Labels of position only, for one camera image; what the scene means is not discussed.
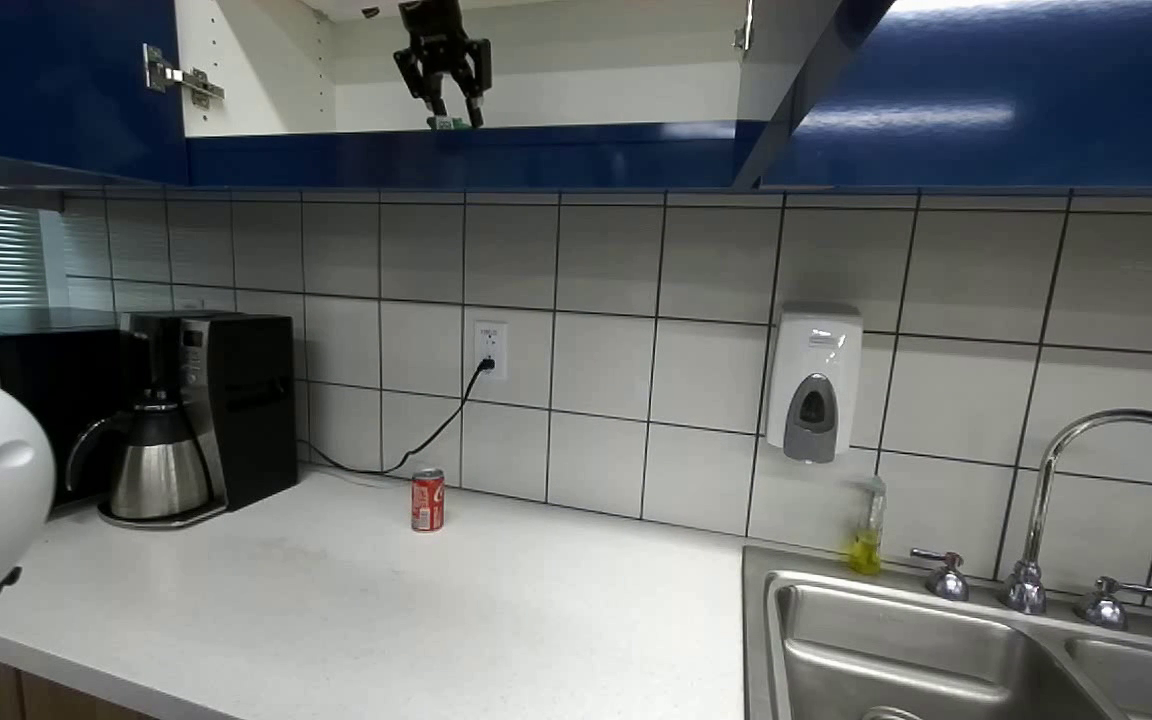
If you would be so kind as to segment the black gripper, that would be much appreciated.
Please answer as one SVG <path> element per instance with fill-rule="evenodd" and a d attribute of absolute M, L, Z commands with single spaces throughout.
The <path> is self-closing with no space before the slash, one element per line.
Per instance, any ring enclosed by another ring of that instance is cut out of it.
<path fill-rule="evenodd" d="M 430 102 L 430 121 L 444 121 L 440 72 L 458 77 L 470 108 L 470 124 L 483 127 L 483 91 L 493 80 L 493 45 L 463 31 L 462 0 L 399 0 L 409 45 L 398 50 L 398 66 Z"/>

